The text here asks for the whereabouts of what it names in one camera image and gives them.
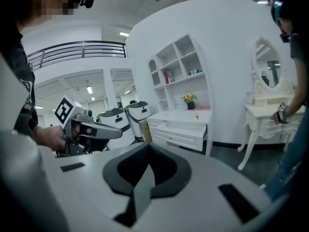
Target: black railing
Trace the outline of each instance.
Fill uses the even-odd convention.
[[[89,57],[126,58],[126,44],[111,41],[77,41],[54,45],[28,55],[33,70],[58,62]]]

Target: black t-shirt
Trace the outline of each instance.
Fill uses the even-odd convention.
[[[309,57],[306,51],[305,42],[302,40],[299,34],[293,33],[290,37],[291,58],[298,59],[305,63],[307,73],[307,97],[306,103],[309,105]]]
[[[38,125],[34,96],[35,76],[21,44],[22,37],[15,22],[12,23],[6,28],[5,35],[2,37],[0,51],[21,85],[29,92],[29,96],[20,111],[14,129],[36,140],[32,132],[33,128]]]

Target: white pillar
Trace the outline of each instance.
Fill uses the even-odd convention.
[[[108,106],[107,106],[107,103],[106,103],[106,99],[103,99],[103,102],[104,102],[105,109],[107,111],[108,110]]]
[[[110,69],[103,69],[104,85],[109,103],[109,109],[118,107],[114,85],[112,84],[112,75]]]

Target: man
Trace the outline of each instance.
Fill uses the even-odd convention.
[[[34,81],[35,76],[27,55],[21,44],[20,32],[28,26],[39,25],[51,19],[53,15],[68,15],[78,7],[81,0],[4,0],[5,10],[2,18],[0,51],[8,65],[29,92],[29,96],[20,111],[14,127],[19,133],[30,136],[37,144],[50,147],[53,151],[63,149],[65,140],[60,126],[42,128],[38,126],[38,116],[35,110]],[[79,134],[75,128],[73,136]]]

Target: mirror frame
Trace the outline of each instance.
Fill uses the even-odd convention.
[[[259,71],[258,71],[258,65],[257,65],[257,61],[256,61],[256,48],[261,45],[267,45],[268,47],[273,48],[276,53],[278,54],[278,58],[279,58],[279,63],[280,63],[280,68],[281,68],[281,76],[279,77],[279,82],[275,87],[269,87],[264,80],[262,79],[262,76],[260,75]],[[282,83],[285,80],[285,67],[283,65],[283,61],[282,61],[282,57],[280,56],[280,53],[277,51],[277,49],[273,46],[272,43],[270,43],[268,40],[266,40],[265,38],[263,38],[262,36],[260,36],[256,41],[255,44],[253,45],[253,50],[252,50],[252,55],[251,55],[251,60],[252,60],[252,66],[253,66],[253,70],[257,76],[257,78],[259,79],[259,81],[262,83],[263,87],[271,93],[275,93],[280,91]]]

